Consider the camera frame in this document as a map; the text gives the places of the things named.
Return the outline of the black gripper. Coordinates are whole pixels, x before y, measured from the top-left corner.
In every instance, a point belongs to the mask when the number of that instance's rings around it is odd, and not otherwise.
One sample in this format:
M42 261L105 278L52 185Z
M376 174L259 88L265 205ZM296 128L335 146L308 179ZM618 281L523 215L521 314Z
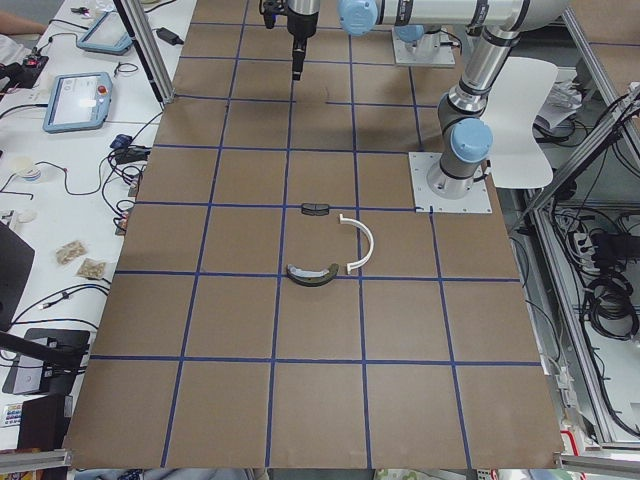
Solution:
M306 40L316 33L319 0L287 0L287 29L294 37L292 45L292 80L299 81L306 58Z

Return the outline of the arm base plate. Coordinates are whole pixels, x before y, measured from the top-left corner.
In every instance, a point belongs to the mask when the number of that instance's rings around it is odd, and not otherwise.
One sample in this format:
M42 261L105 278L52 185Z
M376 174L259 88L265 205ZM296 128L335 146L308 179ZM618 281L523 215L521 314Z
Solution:
M395 63L399 66L453 68L453 43L447 31L424 34L415 42L405 42L392 32Z
M410 152L409 169L417 213L490 214L492 212L482 168L464 180L447 176L438 152Z

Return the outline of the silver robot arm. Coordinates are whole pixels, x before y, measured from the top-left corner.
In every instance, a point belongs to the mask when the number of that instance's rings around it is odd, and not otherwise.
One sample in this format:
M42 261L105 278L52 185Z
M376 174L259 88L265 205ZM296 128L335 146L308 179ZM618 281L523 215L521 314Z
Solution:
M458 84L438 105L444 151L427 174L435 194L460 199L489 155L492 134L480 115L512 48L523 31L548 25L567 6L566 1L339 1L337 14L341 28L351 36L362 36L384 24L481 29Z

